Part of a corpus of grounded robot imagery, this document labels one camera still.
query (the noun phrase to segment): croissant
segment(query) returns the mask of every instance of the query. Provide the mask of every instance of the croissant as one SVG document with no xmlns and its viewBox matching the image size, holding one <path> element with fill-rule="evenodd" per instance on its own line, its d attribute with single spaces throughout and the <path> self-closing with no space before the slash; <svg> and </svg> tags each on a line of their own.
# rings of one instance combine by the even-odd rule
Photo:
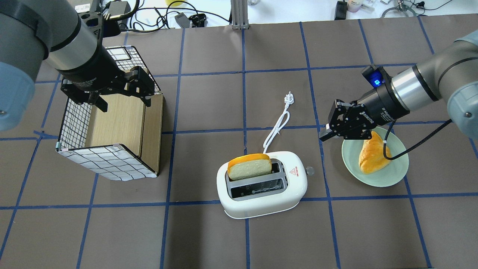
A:
<svg viewBox="0 0 478 269">
<path fill-rule="evenodd" d="M 391 156 L 390 149 L 386 147 L 387 156 Z M 383 140 L 380 135 L 372 131 L 372 139 L 364 140 L 362 150 L 358 157 L 358 165 L 364 174 L 377 172 L 390 163 L 383 156 Z"/>
</svg>

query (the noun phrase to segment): wooden panel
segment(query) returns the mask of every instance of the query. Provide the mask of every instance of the wooden panel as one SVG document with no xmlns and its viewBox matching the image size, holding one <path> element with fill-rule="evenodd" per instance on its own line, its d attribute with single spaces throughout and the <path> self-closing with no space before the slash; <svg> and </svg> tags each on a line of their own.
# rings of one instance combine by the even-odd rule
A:
<svg viewBox="0 0 478 269">
<path fill-rule="evenodd" d="M 141 160 L 155 172 L 159 171 L 162 121 L 163 95 L 156 94 L 151 97 L 151 107 L 146 107 L 144 113 L 143 145 L 141 150 Z"/>
<path fill-rule="evenodd" d="M 136 97 L 121 94 L 102 96 L 108 112 L 97 107 L 91 111 L 86 147 L 123 144 L 141 155 L 144 103 Z"/>
</svg>

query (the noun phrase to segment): bread roll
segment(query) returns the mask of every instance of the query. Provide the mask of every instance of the bread roll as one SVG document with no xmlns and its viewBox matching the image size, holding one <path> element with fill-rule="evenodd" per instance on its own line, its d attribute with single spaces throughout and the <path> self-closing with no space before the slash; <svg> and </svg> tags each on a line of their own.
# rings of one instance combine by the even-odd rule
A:
<svg viewBox="0 0 478 269">
<path fill-rule="evenodd" d="M 390 149 L 386 149 L 387 156 L 391 156 Z M 364 174 L 377 172 L 387 166 L 390 160 L 383 156 L 383 140 L 378 133 L 372 131 L 372 139 L 364 140 L 360 156 L 358 157 L 358 165 Z"/>
<path fill-rule="evenodd" d="M 237 157 L 228 164 L 228 175 L 232 181 L 267 175 L 271 171 L 271 159 L 262 153 Z"/>
</svg>

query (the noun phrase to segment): plate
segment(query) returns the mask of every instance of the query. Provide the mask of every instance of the plate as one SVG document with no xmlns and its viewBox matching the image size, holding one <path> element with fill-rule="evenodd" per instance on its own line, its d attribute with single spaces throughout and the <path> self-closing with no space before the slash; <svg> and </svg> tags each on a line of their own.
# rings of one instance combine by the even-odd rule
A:
<svg viewBox="0 0 478 269">
<path fill-rule="evenodd" d="M 387 130 L 377 127 L 373 129 L 382 139 Z M 342 159 L 350 173 L 363 183 L 374 187 L 389 187 L 397 184 L 405 177 L 408 171 L 408 154 L 391 161 L 387 166 L 375 173 L 364 174 L 359 167 L 359 155 L 362 150 L 363 140 L 344 140 L 342 143 Z M 405 150 L 405 146 L 400 139 L 390 132 L 387 139 L 387 146 L 390 148 L 392 156 L 395 156 Z"/>
</svg>

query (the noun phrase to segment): white power cord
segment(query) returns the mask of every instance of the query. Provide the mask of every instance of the white power cord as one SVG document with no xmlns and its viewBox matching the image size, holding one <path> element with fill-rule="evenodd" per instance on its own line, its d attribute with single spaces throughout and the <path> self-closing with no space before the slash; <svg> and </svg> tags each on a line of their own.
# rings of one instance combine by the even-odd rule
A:
<svg viewBox="0 0 478 269">
<path fill-rule="evenodd" d="M 291 117 L 291 114 L 287 111 L 289 106 L 294 103 L 294 96 L 291 94 L 291 92 L 285 95 L 284 103 L 285 103 L 285 107 L 284 107 L 284 111 L 282 112 L 282 115 L 279 117 L 279 119 L 275 123 L 275 126 L 272 128 L 272 131 L 267 136 L 266 141 L 264 141 L 264 144 L 262 145 L 262 147 L 264 148 L 264 152 L 263 152 L 264 154 L 267 152 L 267 148 L 271 144 L 274 137 L 279 133 L 282 127 L 284 127 L 287 124 L 287 122 L 289 121 L 289 118 Z M 282 123 L 285 115 L 287 115 L 287 118 L 285 119 L 285 122 Z"/>
</svg>

